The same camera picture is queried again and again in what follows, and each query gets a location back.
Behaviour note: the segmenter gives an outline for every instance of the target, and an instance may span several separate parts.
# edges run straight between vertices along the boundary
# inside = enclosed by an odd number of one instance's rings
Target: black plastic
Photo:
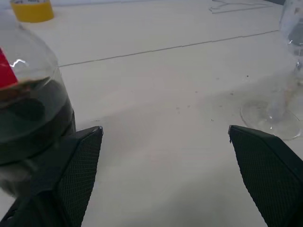
[[[268,227],[303,227],[303,161],[273,135],[229,131],[244,184]]]
[[[103,130],[93,127],[63,139],[49,151],[25,195],[0,227],[80,227],[95,182]]]

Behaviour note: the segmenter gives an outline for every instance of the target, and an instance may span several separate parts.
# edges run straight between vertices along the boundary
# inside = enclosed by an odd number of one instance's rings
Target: tape roll
[[[49,0],[11,0],[10,5],[21,22],[37,23],[53,19]]]

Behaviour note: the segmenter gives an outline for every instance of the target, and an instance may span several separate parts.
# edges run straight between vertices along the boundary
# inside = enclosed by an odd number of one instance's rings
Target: white surface
[[[281,8],[214,16],[198,1],[131,4],[56,8],[28,25],[61,65],[210,41],[61,68],[77,128],[105,132],[82,226],[265,227],[227,131],[294,66],[279,33],[238,37],[276,30]],[[299,100],[291,110],[303,119]],[[302,138],[288,144],[303,156]]]

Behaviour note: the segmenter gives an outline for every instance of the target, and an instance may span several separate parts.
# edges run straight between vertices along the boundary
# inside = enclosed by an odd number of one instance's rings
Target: dark liquid
[[[72,120],[65,87],[53,80],[29,97],[0,109],[0,123],[5,125],[0,128],[0,186],[16,195],[22,182],[28,182],[39,168],[44,151],[62,135],[75,131]]]

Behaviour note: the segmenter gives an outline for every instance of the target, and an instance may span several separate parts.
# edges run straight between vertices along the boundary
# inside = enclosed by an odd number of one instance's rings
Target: glass stem
[[[287,110],[288,104],[298,90],[299,82],[302,79],[302,76],[300,74],[301,67],[302,64],[300,62],[297,62],[293,73],[289,75],[285,85],[277,91],[273,99],[269,102],[267,107],[269,120],[273,122],[282,120]]]

